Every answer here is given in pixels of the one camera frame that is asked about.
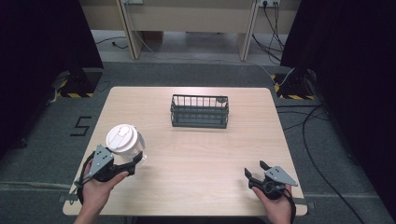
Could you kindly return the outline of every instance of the hand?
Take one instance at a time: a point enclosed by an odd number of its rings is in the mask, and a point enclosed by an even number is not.
[[[91,170],[91,165],[92,160],[88,162],[84,175]],[[107,182],[99,182],[95,179],[86,182],[82,189],[84,204],[82,205],[75,224],[93,223],[105,207],[111,190],[113,190],[126,176],[128,176],[128,172],[122,172]]]
[[[264,205],[265,212],[267,213],[268,219],[274,224],[290,224],[291,218],[291,206],[289,201],[284,197],[280,197],[278,200],[270,200],[265,194],[257,189],[256,187],[252,188],[257,197],[262,201]],[[286,185],[285,194],[288,194],[288,191],[291,193],[291,186]]]

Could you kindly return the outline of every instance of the white plastic cup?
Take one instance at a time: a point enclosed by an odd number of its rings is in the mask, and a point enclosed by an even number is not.
[[[114,154],[120,155],[123,163],[131,162],[135,156],[145,149],[145,140],[134,125],[120,124],[108,132],[106,144]],[[146,162],[147,156],[143,153],[142,160],[138,165]]]

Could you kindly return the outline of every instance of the wire basket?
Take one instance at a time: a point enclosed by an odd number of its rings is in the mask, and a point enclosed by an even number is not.
[[[174,94],[171,120],[174,127],[227,128],[228,97]]]

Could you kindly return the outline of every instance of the human hand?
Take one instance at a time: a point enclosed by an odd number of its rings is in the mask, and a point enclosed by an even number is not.
[[[88,162],[84,175],[91,170],[91,166],[92,160]],[[88,180],[82,189],[84,204],[82,205],[75,224],[93,223],[105,207],[111,190],[113,190],[126,176],[128,176],[128,172],[125,171],[114,176],[107,182],[100,182],[95,179]]]
[[[286,189],[287,190],[285,190],[285,194],[291,197],[291,195],[289,195],[289,193],[291,193],[291,186],[286,185]],[[264,205],[268,219],[270,219],[272,223],[274,224],[290,223],[291,206],[286,197],[282,196],[277,200],[270,200],[258,188],[253,187],[252,190],[260,199],[262,205]]]

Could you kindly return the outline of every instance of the black curtain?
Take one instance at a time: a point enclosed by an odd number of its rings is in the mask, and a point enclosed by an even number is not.
[[[58,75],[103,64],[78,0],[1,1],[0,52],[1,157]]]
[[[396,220],[396,1],[303,0],[281,65],[312,69],[351,154]]]

